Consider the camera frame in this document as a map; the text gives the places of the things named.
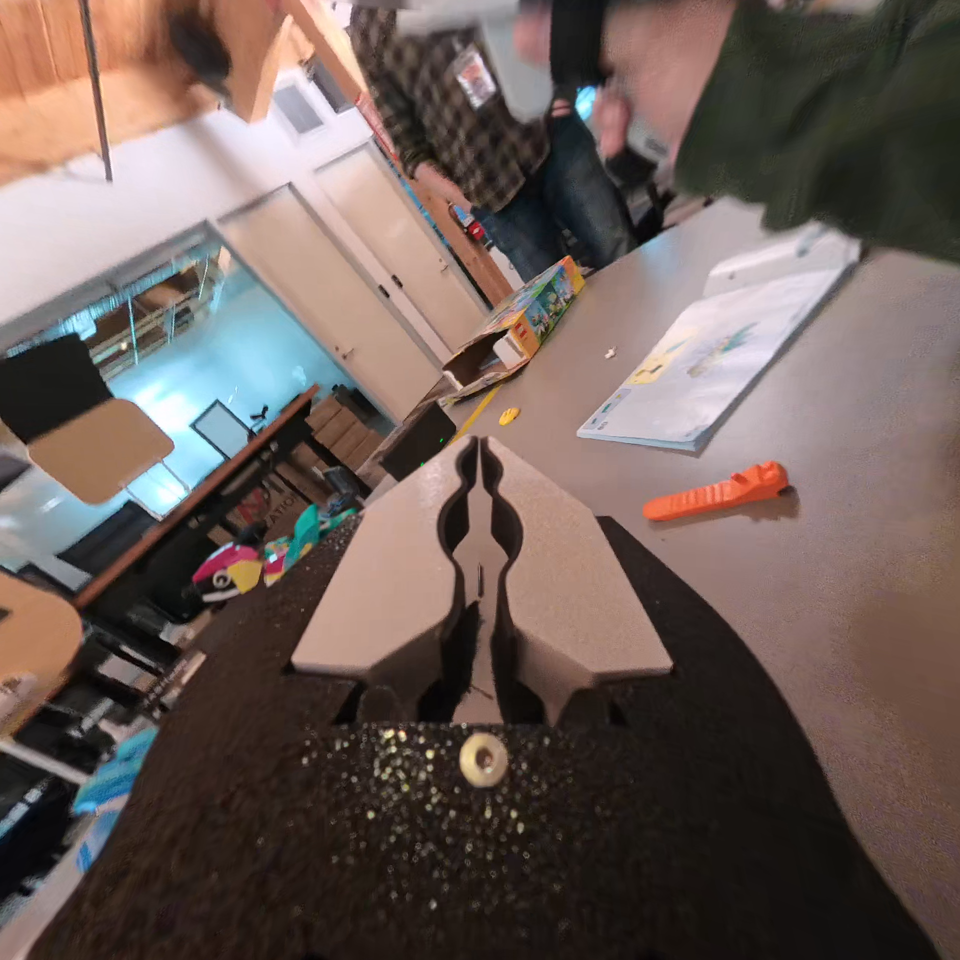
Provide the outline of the pink yellow black toy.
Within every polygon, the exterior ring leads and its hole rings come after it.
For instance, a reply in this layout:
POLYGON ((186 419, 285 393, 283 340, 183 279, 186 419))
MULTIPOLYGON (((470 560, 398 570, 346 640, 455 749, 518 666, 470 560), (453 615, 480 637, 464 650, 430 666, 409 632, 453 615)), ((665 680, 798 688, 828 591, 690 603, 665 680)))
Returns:
POLYGON ((260 583, 263 558, 255 546, 228 543, 212 553, 192 577, 198 598, 207 605, 247 594, 260 583))

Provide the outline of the black power box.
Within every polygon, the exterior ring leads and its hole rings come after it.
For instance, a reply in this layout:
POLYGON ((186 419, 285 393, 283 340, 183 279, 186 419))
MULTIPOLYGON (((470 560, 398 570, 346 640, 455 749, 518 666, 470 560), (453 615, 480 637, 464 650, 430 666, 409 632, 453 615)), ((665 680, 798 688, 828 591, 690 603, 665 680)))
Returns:
POLYGON ((439 454, 457 431, 437 399, 421 402, 387 438, 379 453, 380 466, 391 478, 402 481, 439 454))

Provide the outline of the yellow tape strip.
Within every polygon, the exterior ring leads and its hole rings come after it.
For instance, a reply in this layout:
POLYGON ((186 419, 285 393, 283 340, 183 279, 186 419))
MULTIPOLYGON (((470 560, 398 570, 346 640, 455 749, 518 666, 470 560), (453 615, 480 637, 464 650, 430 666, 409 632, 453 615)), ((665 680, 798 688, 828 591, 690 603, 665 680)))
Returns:
POLYGON ((497 384, 491 387, 489 390, 487 390, 484 393, 483 398, 479 400, 475 409, 468 415, 468 417, 460 426, 460 428, 457 430, 457 432, 454 434, 454 436, 450 438, 450 441, 448 444, 449 446, 456 444, 463 437, 471 433, 476 422, 482 417, 483 413, 486 411, 486 409, 489 407, 492 401, 497 397, 497 394, 501 390, 501 387, 502 387, 502 384, 497 384))

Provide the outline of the colourful lego box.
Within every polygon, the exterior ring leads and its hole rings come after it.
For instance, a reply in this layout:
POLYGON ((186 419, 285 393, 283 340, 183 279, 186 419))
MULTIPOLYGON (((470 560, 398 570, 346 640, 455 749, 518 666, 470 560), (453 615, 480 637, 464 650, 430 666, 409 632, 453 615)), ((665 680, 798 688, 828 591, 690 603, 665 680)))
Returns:
POLYGON ((579 266, 571 256, 565 256, 504 299, 479 333, 443 365, 451 392, 442 402, 462 402, 519 373, 584 286, 579 266))

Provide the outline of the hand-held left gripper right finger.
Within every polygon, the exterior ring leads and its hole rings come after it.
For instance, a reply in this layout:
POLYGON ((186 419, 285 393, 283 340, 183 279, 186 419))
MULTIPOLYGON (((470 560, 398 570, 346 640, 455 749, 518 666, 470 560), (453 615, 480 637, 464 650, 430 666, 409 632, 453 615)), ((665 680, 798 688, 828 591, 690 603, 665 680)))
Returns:
POLYGON ((495 438, 481 438, 490 533, 506 556, 490 637, 499 713, 556 725, 587 692, 669 675, 674 661, 594 512, 495 438))

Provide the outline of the long wooden table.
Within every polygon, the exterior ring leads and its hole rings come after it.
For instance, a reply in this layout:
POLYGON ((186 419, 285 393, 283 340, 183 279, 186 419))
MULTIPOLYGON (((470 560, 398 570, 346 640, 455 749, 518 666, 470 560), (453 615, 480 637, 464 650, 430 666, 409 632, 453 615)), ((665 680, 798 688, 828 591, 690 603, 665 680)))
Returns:
POLYGON ((270 454, 279 454, 281 438, 290 434, 293 426, 306 425, 306 416, 311 402, 319 392, 320 385, 314 383, 284 406, 277 417, 260 432, 254 434, 253 439, 245 444, 238 454, 222 462, 198 486, 189 491, 186 497, 161 521, 155 523, 134 545, 88 582, 71 599, 70 604, 74 610, 82 613, 91 608, 124 574, 134 569, 144 557, 149 556, 167 537, 191 519, 210 498, 220 492, 223 486, 233 482, 249 465, 261 460, 265 451, 270 454))

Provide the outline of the black panel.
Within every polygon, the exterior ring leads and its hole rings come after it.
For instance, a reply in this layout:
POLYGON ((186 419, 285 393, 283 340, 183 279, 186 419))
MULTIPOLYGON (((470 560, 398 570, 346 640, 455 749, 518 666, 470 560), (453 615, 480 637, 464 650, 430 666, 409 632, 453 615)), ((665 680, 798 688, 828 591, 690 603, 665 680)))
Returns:
POLYGON ((1 420, 24 445, 113 398, 75 333, 1 361, 1 420))

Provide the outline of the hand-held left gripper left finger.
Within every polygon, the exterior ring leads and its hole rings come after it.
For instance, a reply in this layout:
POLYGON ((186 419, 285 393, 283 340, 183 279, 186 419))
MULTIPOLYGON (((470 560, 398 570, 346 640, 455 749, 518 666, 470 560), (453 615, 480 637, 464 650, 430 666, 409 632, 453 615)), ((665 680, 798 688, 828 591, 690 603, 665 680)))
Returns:
POLYGON ((359 683, 359 714, 449 722, 470 688, 479 608, 453 554, 478 454, 460 438, 363 511, 294 649, 295 672, 359 683))

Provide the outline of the tan chair seat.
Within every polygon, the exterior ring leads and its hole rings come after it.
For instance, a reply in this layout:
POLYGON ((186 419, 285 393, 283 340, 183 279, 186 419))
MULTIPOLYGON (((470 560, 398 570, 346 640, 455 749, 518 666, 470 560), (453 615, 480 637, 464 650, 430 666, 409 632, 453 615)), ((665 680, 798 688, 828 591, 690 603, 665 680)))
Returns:
POLYGON ((124 398, 104 401, 26 445, 30 462, 89 506, 118 496, 174 449, 173 438, 124 398))

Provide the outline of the lego instruction booklet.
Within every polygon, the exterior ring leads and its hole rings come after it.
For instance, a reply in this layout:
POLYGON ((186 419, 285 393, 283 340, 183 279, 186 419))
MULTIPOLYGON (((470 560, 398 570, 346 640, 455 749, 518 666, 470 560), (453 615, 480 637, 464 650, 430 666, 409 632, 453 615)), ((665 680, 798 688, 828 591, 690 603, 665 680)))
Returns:
POLYGON ((812 222, 719 262, 701 297, 678 315, 577 437, 702 450, 861 257, 861 241, 812 222))

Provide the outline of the white door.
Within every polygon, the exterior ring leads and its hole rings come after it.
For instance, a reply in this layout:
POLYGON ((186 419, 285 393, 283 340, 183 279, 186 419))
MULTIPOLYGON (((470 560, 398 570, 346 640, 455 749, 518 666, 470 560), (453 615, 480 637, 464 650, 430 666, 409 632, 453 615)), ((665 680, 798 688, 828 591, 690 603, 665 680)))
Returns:
POLYGON ((294 184, 217 222, 227 246, 392 422, 439 378, 418 331, 294 184))
POLYGON ((489 309, 405 181, 372 143, 321 165, 314 178, 385 268, 390 291, 411 303, 449 358, 482 327, 489 309))

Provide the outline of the person's right hand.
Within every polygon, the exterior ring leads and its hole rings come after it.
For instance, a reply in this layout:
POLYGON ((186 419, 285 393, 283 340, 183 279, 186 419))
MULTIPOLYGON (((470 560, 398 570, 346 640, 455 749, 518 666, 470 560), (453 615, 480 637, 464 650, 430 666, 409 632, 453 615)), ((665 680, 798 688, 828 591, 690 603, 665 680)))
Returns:
POLYGON ((595 107, 601 156, 619 154, 637 115, 675 159, 738 10, 733 1, 623 2, 604 20, 610 79, 595 107))

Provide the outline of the orange brick separator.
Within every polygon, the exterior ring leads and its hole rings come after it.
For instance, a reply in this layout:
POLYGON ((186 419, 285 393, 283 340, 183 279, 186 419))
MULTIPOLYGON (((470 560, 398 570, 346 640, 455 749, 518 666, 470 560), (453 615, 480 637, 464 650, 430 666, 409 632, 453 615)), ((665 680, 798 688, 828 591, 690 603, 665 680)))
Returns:
POLYGON ((685 520, 775 499, 790 486, 788 473, 779 462, 755 463, 714 484, 651 499, 644 504, 642 515, 650 522, 685 520))

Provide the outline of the wooden beam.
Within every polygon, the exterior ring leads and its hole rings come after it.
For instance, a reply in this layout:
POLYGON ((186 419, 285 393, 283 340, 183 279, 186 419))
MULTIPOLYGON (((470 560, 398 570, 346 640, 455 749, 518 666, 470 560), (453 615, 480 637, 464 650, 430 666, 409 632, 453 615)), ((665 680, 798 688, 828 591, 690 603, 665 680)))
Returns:
POLYGON ((266 118, 292 26, 354 106, 366 80, 346 30, 330 3, 319 1, 214 1, 213 26, 230 59, 226 80, 231 110, 247 124, 266 118))

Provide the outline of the stack of cardboard boxes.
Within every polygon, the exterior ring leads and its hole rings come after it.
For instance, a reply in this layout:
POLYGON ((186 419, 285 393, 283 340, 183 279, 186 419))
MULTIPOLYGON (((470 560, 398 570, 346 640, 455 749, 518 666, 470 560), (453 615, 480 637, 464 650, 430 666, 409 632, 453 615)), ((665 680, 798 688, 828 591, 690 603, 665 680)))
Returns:
POLYGON ((314 439, 355 473, 394 429, 360 390, 344 385, 336 385, 314 403, 306 422, 314 439))

